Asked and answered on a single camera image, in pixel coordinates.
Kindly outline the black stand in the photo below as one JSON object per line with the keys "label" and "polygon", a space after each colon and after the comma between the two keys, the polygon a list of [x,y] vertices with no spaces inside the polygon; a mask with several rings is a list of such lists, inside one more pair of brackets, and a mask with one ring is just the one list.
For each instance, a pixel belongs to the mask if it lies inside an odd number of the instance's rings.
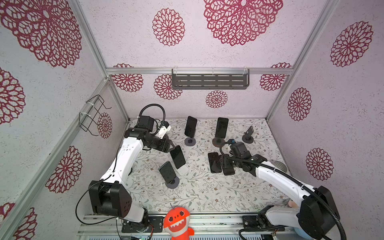
{"label": "black stand", "polygon": [[254,133],[254,128],[253,126],[250,126],[242,136],[243,142],[247,144],[252,144],[254,142],[253,133]]}

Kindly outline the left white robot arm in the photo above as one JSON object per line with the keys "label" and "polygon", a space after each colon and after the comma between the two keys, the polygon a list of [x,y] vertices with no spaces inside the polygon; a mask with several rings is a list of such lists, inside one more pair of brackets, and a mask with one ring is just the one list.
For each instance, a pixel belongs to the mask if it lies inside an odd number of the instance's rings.
{"label": "left white robot arm", "polygon": [[[155,120],[152,117],[143,114],[150,107],[158,107],[163,113],[157,127],[154,127]],[[91,181],[86,191],[94,214],[121,219],[137,225],[139,229],[149,226],[148,210],[134,204],[125,188],[125,180],[142,151],[170,151],[173,145],[167,135],[170,129],[163,106],[149,104],[141,109],[137,124],[125,131],[122,145],[115,153],[111,166],[98,181]]]}

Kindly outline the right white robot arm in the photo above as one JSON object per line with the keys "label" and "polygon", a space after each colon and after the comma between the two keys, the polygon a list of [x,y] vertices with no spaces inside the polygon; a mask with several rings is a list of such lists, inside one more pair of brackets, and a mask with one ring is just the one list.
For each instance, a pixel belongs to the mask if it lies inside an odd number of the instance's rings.
{"label": "right white robot arm", "polygon": [[315,188],[305,184],[276,168],[261,155],[251,155],[244,143],[228,141],[220,144],[222,150],[230,146],[230,153],[221,152],[223,168],[237,167],[244,172],[264,180],[284,193],[298,208],[282,208],[269,205],[258,213],[256,226],[243,227],[239,236],[244,239],[244,232],[272,232],[283,228],[303,230],[314,240],[327,240],[327,233],[337,227],[340,238],[347,239],[347,233],[341,223],[333,195],[324,186]]}

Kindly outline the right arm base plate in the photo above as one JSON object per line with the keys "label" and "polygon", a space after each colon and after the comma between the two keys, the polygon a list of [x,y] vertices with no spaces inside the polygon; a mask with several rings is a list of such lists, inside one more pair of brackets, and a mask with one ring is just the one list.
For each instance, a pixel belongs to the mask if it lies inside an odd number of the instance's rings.
{"label": "right arm base plate", "polygon": [[263,215],[245,215],[242,216],[244,229],[247,231],[267,232],[275,230],[285,230],[285,226],[273,225]]}

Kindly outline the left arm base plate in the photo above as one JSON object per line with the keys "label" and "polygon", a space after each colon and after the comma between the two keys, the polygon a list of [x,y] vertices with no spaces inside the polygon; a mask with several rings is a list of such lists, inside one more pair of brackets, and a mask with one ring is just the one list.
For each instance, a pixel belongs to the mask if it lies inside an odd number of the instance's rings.
{"label": "left arm base plate", "polygon": [[161,233],[164,217],[144,217],[140,223],[123,221],[122,233]]}

